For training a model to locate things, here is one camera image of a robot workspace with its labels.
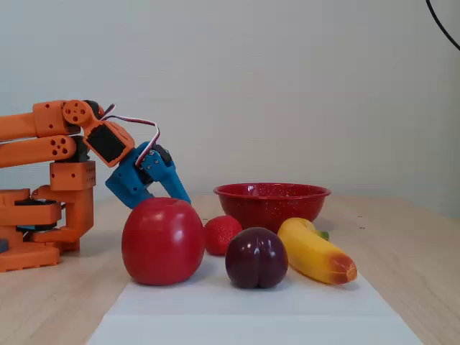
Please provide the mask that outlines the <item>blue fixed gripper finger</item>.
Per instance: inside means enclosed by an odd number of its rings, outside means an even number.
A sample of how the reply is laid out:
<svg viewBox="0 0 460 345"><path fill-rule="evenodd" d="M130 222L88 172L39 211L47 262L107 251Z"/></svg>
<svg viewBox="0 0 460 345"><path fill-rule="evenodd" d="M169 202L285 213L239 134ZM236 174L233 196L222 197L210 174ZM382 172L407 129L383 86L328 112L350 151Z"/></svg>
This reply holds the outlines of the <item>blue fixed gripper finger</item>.
<svg viewBox="0 0 460 345"><path fill-rule="evenodd" d="M106 187L128 208L136 208L142 201L152 198L148 187L153 179L143 170L118 167L106 180Z"/></svg>

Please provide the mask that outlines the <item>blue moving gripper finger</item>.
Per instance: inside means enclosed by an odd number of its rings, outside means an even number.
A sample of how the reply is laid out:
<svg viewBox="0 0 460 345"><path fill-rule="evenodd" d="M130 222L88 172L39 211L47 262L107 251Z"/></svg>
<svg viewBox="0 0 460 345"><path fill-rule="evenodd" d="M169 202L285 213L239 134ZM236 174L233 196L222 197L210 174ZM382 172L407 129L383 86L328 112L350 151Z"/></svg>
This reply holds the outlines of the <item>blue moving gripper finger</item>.
<svg viewBox="0 0 460 345"><path fill-rule="evenodd" d="M147 175L148 185L152 182L160 183L171 198L191 203L167 150L150 149L141 161L141 168Z"/></svg>

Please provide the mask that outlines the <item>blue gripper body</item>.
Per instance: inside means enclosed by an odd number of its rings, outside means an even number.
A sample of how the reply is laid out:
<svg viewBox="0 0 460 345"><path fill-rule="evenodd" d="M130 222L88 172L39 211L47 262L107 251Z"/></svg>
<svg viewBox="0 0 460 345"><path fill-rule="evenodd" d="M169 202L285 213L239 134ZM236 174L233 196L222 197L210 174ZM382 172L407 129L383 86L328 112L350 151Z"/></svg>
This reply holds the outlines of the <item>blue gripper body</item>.
<svg viewBox="0 0 460 345"><path fill-rule="evenodd" d="M126 158L119 164L118 167L122 167L122 168L125 168L127 169L128 167L134 167L138 170L142 170L141 168L141 165L140 166L137 166L136 165L136 161L137 159L139 158L139 156L141 155L141 153L143 152L143 150L147 147L147 142L141 144L140 146L138 146L137 148L133 149L127 156ZM166 150L165 148L163 148L161 145L159 144L153 144L152 147L150 149L164 149Z"/></svg>

